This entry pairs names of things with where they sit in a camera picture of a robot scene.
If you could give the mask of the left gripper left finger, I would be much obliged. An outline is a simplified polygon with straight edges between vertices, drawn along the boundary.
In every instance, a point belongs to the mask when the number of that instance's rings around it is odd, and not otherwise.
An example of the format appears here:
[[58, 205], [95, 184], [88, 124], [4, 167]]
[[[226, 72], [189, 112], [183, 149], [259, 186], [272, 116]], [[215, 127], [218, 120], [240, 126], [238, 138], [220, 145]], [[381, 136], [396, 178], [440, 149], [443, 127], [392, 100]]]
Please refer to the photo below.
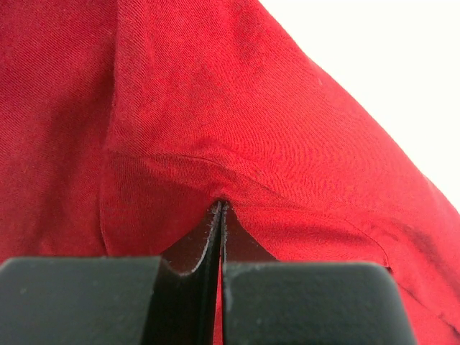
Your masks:
[[3, 344], [211, 344], [221, 203], [153, 257], [16, 257], [1, 266]]

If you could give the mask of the red t-shirt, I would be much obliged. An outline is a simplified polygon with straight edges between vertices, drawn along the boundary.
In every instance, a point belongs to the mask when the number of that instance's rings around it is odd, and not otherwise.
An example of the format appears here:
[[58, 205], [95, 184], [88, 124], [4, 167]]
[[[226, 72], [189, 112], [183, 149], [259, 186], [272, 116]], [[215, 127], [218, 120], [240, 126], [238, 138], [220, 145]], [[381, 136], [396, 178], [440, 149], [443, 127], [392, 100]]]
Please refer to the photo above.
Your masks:
[[156, 255], [217, 198], [459, 342], [459, 213], [258, 1], [1, 3], [1, 258]]

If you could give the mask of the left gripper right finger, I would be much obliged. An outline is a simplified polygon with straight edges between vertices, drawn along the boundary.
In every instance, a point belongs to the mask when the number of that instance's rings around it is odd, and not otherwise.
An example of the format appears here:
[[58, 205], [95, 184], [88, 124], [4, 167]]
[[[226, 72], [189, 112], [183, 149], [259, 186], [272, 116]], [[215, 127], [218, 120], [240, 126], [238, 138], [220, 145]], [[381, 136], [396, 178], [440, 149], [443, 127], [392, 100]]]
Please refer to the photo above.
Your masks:
[[371, 262], [281, 262], [221, 216], [225, 344], [415, 344], [395, 281]]

